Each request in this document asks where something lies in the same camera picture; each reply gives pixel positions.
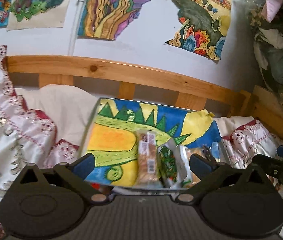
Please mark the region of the puffed rice cracker packet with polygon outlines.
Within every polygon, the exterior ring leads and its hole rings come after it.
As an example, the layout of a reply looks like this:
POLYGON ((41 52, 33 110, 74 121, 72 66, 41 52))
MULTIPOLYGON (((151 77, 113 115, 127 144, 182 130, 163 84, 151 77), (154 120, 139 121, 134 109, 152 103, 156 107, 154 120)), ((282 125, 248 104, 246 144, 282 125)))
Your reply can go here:
POLYGON ((200 182, 204 177, 204 162, 201 157, 202 150, 200 148, 186 148, 186 178, 183 180, 183 187, 190 188, 200 182))

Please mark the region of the green vegetable snack packet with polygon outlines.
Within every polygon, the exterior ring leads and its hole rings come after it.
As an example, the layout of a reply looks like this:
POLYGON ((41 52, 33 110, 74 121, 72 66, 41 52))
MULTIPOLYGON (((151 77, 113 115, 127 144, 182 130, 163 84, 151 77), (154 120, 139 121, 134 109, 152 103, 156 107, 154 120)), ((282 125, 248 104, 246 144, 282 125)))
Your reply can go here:
POLYGON ((177 145, 172 138, 158 147, 158 169, 166 188, 178 190, 195 185, 189 159, 185 146, 177 145))

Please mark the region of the nut bar clear packet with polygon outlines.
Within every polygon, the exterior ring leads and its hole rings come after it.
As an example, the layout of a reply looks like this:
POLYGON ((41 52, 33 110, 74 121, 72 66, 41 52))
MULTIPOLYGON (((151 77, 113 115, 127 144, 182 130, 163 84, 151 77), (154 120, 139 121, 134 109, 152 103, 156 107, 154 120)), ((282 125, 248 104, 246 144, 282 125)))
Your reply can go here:
POLYGON ((138 143, 136 184, 142 186, 155 184, 159 181, 156 133, 139 129, 136 135, 138 143))

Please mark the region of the orange plastic snack bag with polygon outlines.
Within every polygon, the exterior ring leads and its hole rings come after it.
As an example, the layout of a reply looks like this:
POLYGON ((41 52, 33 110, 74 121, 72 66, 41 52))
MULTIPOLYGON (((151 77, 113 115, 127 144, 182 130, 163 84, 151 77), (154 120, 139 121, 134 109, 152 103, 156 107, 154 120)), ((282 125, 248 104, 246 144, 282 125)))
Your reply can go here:
POLYGON ((110 195, 112 193, 113 187, 107 186, 107 185, 101 185, 98 183, 90 183, 90 186, 98 191, 100 191, 102 194, 110 195))

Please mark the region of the dark dried fruit packet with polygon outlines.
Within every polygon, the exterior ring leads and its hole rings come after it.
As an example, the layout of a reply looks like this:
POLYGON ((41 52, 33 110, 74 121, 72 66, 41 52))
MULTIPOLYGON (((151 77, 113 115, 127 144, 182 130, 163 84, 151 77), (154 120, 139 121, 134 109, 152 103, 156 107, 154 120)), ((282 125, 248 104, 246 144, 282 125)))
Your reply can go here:
POLYGON ((212 165, 212 166, 217 165, 217 161, 214 158, 214 156, 212 155, 212 151, 211 151, 210 147, 203 145, 202 146, 202 153, 203 153, 204 158, 209 162, 210 165, 212 165))

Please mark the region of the cream pillow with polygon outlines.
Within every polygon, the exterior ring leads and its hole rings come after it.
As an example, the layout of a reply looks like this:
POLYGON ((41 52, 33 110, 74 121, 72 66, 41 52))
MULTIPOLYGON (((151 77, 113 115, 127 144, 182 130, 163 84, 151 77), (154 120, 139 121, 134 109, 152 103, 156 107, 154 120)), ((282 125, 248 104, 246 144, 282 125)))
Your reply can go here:
POLYGON ((16 88, 30 109, 43 111, 57 126, 56 140, 81 145, 84 130, 97 97, 67 85, 47 85, 40 89, 16 88))

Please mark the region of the floral satin bedspread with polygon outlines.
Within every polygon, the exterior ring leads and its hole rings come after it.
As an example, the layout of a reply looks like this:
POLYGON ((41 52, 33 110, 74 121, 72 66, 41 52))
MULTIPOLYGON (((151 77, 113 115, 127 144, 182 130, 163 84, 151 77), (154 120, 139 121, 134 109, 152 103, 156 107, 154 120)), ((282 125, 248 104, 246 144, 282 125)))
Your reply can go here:
MULTIPOLYGON (((91 181, 116 189, 134 185, 138 173, 135 132, 139 129, 155 131, 158 144, 171 138, 188 148, 221 142, 236 168, 246 167, 258 153, 274 157, 283 143, 252 116, 217 118, 205 108, 109 98, 97 98, 81 145, 57 141, 56 124, 43 111, 30 109, 17 94, 6 57, 6 46, 0 46, 0 201, 25 165, 52 168, 88 152, 95 155, 97 166, 91 181)), ((0 239, 4 236, 0 223, 0 239)))

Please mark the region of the landscape drawing torn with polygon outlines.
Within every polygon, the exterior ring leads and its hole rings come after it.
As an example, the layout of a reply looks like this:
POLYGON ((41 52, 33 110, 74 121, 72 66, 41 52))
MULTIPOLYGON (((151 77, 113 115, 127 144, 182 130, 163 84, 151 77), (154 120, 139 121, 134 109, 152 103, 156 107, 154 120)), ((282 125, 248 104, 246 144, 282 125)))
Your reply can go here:
POLYGON ((166 44, 220 60, 230 27, 232 0, 172 0, 182 24, 166 44))

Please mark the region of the swirly purple abstract drawing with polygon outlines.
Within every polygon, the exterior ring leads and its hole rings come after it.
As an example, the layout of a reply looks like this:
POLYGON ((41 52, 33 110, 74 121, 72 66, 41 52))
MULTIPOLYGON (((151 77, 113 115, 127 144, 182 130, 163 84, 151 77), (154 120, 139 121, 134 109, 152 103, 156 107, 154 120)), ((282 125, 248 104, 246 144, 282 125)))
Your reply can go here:
POLYGON ((86 0, 79 37, 114 41, 151 0, 86 0))

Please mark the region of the blond boy drawing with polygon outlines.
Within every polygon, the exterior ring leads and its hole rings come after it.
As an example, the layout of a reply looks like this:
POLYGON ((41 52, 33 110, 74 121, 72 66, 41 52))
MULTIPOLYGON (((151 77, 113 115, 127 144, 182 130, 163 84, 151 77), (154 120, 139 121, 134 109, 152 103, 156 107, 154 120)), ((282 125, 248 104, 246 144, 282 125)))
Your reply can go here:
POLYGON ((6 29, 61 28, 70 0, 14 0, 6 29))

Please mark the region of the wooden bed rail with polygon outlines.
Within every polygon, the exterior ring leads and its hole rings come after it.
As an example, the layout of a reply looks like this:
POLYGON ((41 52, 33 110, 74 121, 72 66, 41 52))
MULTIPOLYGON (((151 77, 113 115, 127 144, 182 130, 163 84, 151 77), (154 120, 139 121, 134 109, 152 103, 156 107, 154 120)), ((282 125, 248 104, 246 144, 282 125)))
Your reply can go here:
POLYGON ((118 98, 132 100, 136 85, 178 92, 175 106, 202 110, 207 100, 230 106, 228 116, 252 116, 283 139, 283 118, 247 91, 235 92, 213 83, 157 68, 77 56, 7 56, 9 73, 38 75, 38 85, 70 85, 75 77, 118 81, 118 98))

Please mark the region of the white wall pipe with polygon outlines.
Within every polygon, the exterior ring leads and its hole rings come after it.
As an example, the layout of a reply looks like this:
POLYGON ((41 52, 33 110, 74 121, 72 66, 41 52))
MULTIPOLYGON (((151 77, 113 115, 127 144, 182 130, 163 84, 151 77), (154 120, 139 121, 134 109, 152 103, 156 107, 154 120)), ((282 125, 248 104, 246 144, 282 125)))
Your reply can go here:
POLYGON ((77 33, 80 26, 80 20, 81 20, 81 14, 83 12, 83 7, 85 5, 86 0, 77 0, 76 1, 76 11, 75 11, 75 18, 73 21, 73 26, 71 28, 70 33, 70 41, 68 46, 68 56, 73 56, 74 49, 75 49, 75 43, 77 39, 77 33))

